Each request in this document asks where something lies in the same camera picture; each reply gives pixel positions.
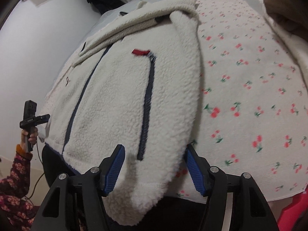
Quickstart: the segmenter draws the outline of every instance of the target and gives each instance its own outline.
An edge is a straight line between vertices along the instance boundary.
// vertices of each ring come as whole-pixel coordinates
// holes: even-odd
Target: cherry print tablecloth
[[[191,143],[226,173],[252,174],[268,201],[308,182],[308,96],[301,70],[243,0],[198,0],[203,57]],[[169,196],[205,202],[184,163]]]

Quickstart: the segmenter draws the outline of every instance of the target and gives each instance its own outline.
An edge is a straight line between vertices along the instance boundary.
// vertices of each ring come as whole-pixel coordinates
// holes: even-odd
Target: hand
[[[21,141],[20,141],[20,146],[21,148],[26,151],[26,140],[25,137],[28,135],[27,130],[23,129],[21,130]],[[34,128],[34,133],[30,135],[30,138],[28,139],[28,141],[32,144],[35,145],[36,144],[36,138],[38,136],[38,129]]]

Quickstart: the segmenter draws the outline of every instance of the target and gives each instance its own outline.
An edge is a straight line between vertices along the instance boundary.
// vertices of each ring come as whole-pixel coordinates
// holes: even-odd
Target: screw
[[[251,178],[251,174],[249,174],[249,173],[244,173],[243,176],[246,179],[250,179]]]
[[[217,173],[219,171],[219,168],[217,167],[211,167],[210,168],[210,171],[213,172],[213,173]]]
[[[66,174],[60,174],[60,175],[59,175],[59,179],[60,179],[60,180],[63,180],[63,179],[65,179],[65,178],[66,178]]]
[[[98,168],[98,167],[93,167],[93,168],[91,168],[91,173],[96,173],[96,172],[98,172],[100,169]]]

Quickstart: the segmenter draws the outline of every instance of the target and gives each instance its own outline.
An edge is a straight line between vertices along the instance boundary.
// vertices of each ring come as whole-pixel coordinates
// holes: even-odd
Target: jacket cuff
[[[21,157],[27,159],[27,160],[31,160],[33,157],[33,154],[31,153],[26,153],[19,144],[17,144],[16,146],[16,153],[19,154]]]

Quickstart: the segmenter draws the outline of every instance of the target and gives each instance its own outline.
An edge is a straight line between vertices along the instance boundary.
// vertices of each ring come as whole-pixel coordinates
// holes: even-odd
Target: black handheld device
[[[23,120],[19,123],[21,129],[25,129],[28,132],[26,136],[26,152],[33,150],[33,145],[28,141],[30,135],[34,133],[34,127],[43,123],[47,123],[50,115],[35,116],[36,113],[36,102],[26,101],[23,111]]]

